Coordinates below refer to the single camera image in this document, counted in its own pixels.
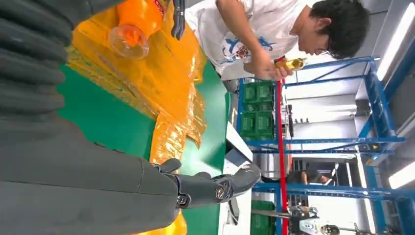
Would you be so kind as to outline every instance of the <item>green plastic crate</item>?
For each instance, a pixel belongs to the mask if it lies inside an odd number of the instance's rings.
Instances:
[[[257,112],[255,116],[255,134],[259,140],[274,139],[274,116],[272,112]]]
[[[251,136],[255,134],[256,113],[246,112],[241,115],[241,135]]]
[[[245,108],[245,111],[247,112],[258,111],[258,105],[256,102],[257,102],[256,83],[244,84],[242,104]]]
[[[270,201],[252,200],[251,208],[255,210],[273,211],[275,210],[275,204]]]
[[[271,81],[258,82],[256,84],[257,101],[273,101],[274,85]]]
[[[257,102],[256,104],[257,110],[259,111],[272,111],[274,110],[274,102],[273,101],[261,101]]]
[[[252,209],[273,211],[275,205],[268,201],[252,201]],[[251,235],[274,235],[275,218],[260,214],[251,214]]]
[[[244,106],[245,111],[247,112],[253,112],[253,111],[259,110],[259,105],[256,102],[252,102],[252,103],[244,102],[243,106]]]
[[[259,111],[274,109],[274,85],[272,82],[264,81],[257,83],[256,104]]]

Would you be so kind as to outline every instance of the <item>red pole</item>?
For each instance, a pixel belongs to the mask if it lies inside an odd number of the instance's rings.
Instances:
[[[282,118],[281,118],[281,81],[277,82],[277,125],[278,125],[278,151],[279,151],[279,172],[281,185],[282,211],[287,211],[287,185],[285,182],[284,143],[282,141]],[[282,220],[282,235],[288,235],[288,220]]]

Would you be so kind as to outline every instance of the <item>black hair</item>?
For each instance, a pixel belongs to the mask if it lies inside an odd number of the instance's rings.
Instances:
[[[353,57],[362,47],[370,25],[370,13],[359,0],[324,0],[315,3],[310,17],[330,18],[320,33],[329,36],[328,53],[335,59]]]

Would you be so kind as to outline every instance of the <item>graphic print on t-shirt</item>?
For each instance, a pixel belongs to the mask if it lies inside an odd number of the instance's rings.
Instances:
[[[249,57],[248,48],[242,44],[241,40],[235,38],[234,36],[232,38],[233,39],[225,37],[224,42],[222,43],[222,53],[225,59],[222,60],[220,64],[233,63],[236,60]],[[258,41],[267,51],[272,51],[273,45],[276,44],[268,43],[263,36],[260,36]]]

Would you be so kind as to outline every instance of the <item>blue metal shelf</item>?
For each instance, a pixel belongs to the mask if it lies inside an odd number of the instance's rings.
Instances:
[[[354,65],[356,63],[366,63],[369,66],[369,72],[367,74],[362,74],[359,76],[351,77],[342,77],[342,78],[332,78],[332,79],[323,79],[330,74],[333,74],[339,70],[342,70],[346,67]],[[318,84],[326,82],[336,82],[343,80],[354,80],[354,79],[363,79],[366,85],[366,90],[369,97],[370,108],[371,108],[371,119],[373,121],[374,128],[376,130],[376,138],[355,138],[355,139],[315,139],[315,140],[284,140],[285,144],[299,144],[301,145],[301,150],[285,150],[285,153],[288,154],[321,154],[321,153],[367,153],[372,155],[384,155],[384,154],[393,154],[393,150],[388,150],[388,145],[393,142],[404,142],[404,138],[399,138],[396,135],[395,126],[393,123],[391,111],[389,109],[385,94],[383,92],[382,84],[377,78],[377,67],[374,57],[360,57],[349,60],[338,60],[331,61],[320,64],[312,64],[304,67],[302,70],[330,67],[330,66],[340,66],[333,69],[332,71],[327,72],[324,75],[321,75],[317,78],[311,79],[307,82],[296,82],[290,84],[284,84],[285,87],[292,86],[302,86],[309,84]],[[244,79],[239,81],[239,94],[240,97],[243,97],[243,88],[244,88]],[[240,133],[241,130],[241,120],[240,114],[244,112],[242,105],[242,99],[238,101],[238,116],[237,116],[237,128],[236,130]],[[314,144],[314,143],[341,143],[337,147],[327,148],[327,149],[303,149],[303,144]],[[367,145],[367,144],[377,144],[377,149],[368,150],[359,150],[359,148],[354,148],[358,145]],[[270,147],[268,145],[277,145],[277,138],[271,141],[247,141],[247,145],[257,147],[258,150],[255,153],[278,153],[278,149]]]
[[[274,193],[276,203],[279,203],[280,190],[280,185],[274,183],[257,183],[253,187],[254,192]],[[413,190],[287,184],[287,194],[369,199],[374,202],[380,200],[393,201],[397,204],[403,235],[415,234],[415,191]],[[277,219],[277,235],[281,231],[280,224],[281,219]]]
[[[411,65],[415,60],[413,56],[410,56]],[[404,138],[399,138],[396,134],[395,125],[393,123],[391,111],[389,109],[387,96],[392,94],[388,89],[385,91],[381,82],[377,77],[377,67],[373,57],[361,57],[349,60],[339,60],[327,63],[313,64],[304,67],[302,70],[317,69],[322,67],[336,66],[333,70],[321,75],[317,78],[310,79],[309,81],[284,84],[285,88],[293,86],[303,86],[310,84],[321,84],[327,82],[337,82],[345,80],[356,80],[362,79],[364,81],[366,92],[370,103],[371,113],[368,118],[367,124],[364,126],[363,131],[359,134],[358,138],[351,139],[309,139],[309,140],[284,140],[285,144],[300,145],[300,148],[294,150],[285,150],[285,153],[289,154],[321,154],[321,153],[360,153],[372,156],[372,160],[384,158],[388,154],[393,154],[393,151],[389,150],[388,147],[393,142],[404,142]],[[346,67],[352,66],[356,63],[365,63],[369,71],[357,76],[341,77],[341,78],[327,78],[327,76],[340,71]],[[412,68],[409,64],[406,65],[405,71],[409,71]],[[244,79],[240,79],[240,97],[243,97],[243,86]],[[239,99],[238,103],[238,114],[244,112],[242,105],[242,99]],[[237,116],[237,131],[240,133],[241,128],[240,115]],[[374,128],[374,138],[367,138],[369,131]],[[304,149],[304,144],[318,144],[318,143],[339,143],[338,146],[325,148],[325,149]],[[362,145],[373,145],[377,148],[356,148],[355,146]],[[277,138],[272,141],[247,141],[247,145],[256,147],[253,153],[265,153],[272,154],[278,153]],[[415,234],[415,192],[406,190],[391,190],[376,187],[376,180],[374,179],[374,173],[372,167],[365,166],[368,180],[368,188],[351,188],[351,187],[330,187],[330,186],[303,186],[303,185],[287,185],[287,194],[294,195],[315,195],[315,196],[337,196],[337,197],[348,197],[348,198],[362,198],[372,200],[373,211],[375,212],[376,227],[379,230],[385,228],[385,218],[383,217],[383,209],[379,200],[394,201],[397,204],[399,216],[401,218],[401,227],[405,235]],[[276,202],[280,204],[280,188],[278,184],[257,184],[254,187],[254,191],[258,192],[274,192],[276,193]],[[277,228],[281,228],[280,220],[277,220]]]

